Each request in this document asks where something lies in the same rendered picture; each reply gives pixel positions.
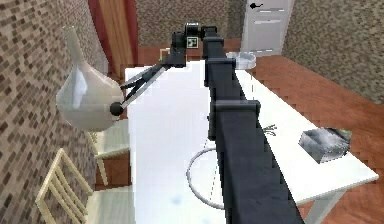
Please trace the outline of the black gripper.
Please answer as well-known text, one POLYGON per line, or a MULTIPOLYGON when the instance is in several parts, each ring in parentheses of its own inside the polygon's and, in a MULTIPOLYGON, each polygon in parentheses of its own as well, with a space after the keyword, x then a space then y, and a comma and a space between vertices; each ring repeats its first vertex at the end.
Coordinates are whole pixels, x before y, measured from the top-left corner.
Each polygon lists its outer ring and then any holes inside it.
MULTIPOLYGON (((166 57, 168 67, 183 68, 186 66, 186 40, 183 32, 172 34, 170 53, 166 57)), ((162 65, 151 66, 120 85, 121 89, 130 89, 122 102, 114 102, 110 106, 110 112, 114 116, 120 116, 123 111, 137 97, 146 91, 156 79, 166 71, 162 65)))

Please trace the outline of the clear glass bowl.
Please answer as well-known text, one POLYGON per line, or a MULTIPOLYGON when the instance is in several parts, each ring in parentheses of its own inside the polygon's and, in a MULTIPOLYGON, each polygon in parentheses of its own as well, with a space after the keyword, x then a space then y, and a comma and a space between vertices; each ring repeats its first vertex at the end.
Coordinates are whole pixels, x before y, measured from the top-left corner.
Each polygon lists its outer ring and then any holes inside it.
POLYGON ((226 56, 236 60, 237 70, 248 70, 256 66, 256 56, 251 52, 228 52, 226 56))

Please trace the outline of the clear round glass plate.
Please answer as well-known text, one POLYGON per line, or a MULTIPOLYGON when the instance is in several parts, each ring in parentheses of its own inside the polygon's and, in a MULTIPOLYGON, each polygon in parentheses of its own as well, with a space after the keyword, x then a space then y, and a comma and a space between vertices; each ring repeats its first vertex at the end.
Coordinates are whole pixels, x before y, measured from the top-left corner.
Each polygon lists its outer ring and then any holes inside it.
POLYGON ((194 196, 203 204, 217 210, 224 209, 215 147, 204 148, 192 157, 186 179, 194 196))

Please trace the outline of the white long-necked vase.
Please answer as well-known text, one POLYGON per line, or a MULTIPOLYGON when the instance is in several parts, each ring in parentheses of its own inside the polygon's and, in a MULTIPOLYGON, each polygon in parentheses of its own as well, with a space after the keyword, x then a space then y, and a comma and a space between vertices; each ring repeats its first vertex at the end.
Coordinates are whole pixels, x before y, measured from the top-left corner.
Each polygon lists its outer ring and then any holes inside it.
POLYGON ((104 131, 120 118, 110 112, 113 103, 124 100, 120 85, 86 61, 74 26, 63 30, 72 69, 56 95, 57 109, 75 128, 104 131))

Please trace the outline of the grey metal box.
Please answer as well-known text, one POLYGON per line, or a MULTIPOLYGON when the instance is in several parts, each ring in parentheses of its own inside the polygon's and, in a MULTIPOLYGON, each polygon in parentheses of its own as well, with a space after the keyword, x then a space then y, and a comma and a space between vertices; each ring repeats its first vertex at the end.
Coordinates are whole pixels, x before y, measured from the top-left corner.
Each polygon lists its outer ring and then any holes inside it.
POLYGON ((318 164, 339 159, 350 150, 352 132, 321 127, 303 131, 298 144, 318 164))

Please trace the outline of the white room door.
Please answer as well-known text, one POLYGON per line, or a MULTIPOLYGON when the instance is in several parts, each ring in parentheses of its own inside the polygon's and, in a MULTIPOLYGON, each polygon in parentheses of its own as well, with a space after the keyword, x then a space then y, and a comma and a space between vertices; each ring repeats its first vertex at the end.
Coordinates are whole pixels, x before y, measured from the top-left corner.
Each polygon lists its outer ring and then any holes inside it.
POLYGON ((241 50, 257 57, 280 55, 295 0, 247 0, 241 50), (264 4, 251 9, 250 4, 264 4))

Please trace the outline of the cream wooden chair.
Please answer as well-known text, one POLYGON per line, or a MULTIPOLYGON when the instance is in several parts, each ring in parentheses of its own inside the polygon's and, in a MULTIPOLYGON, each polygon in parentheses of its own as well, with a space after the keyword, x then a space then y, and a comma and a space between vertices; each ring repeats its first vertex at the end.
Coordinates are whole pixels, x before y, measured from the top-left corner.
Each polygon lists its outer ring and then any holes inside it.
POLYGON ((132 187, 93 191, 63 148, 58 150, 35 200, 46 224, 58 224, 45 202, 48 191, 73 224, 136 224, 132 187), (70 187, 60 168, 61 162, 68 167, 88 196, 87 203, 83 203, 70 187))
POLYGON ((105 186, 108 178, 103 160, 129 152, 129 122, 127 119, 116 121, 102 132, 86 132, 97 161, 101 178, 105 186))

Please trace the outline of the orange wooden door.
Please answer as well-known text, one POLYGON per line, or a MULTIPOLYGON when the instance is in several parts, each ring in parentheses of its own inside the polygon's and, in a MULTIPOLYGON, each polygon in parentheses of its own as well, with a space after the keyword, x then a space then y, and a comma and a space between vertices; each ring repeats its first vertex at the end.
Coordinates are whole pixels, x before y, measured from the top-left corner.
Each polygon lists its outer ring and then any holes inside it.
POLYGON ((96 32, 109 63, 109 74, 123 79, 138 63, 135 0, 88 0, 96 32))

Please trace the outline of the white table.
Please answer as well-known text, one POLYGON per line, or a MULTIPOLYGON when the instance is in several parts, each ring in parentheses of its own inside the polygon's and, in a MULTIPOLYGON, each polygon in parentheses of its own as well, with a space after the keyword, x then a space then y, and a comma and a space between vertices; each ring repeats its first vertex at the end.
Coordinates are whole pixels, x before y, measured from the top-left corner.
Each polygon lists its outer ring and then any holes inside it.
MULTIPOLYGON (((244 70, 236 76, 247 99, 259 100, 262 126, 296 206, 316 203, 308 224, 324 217, 349 189, 378 179, 351 153, 318 164, 298 144, 312 123, 244 70)), ((216 143, 208 138, 210 94, 204 64, 164 72, 128 108, 131 175, 136 224, 227 224, 224 210, 203 204, 190 190, 186 170, 192 157, 216 143)))

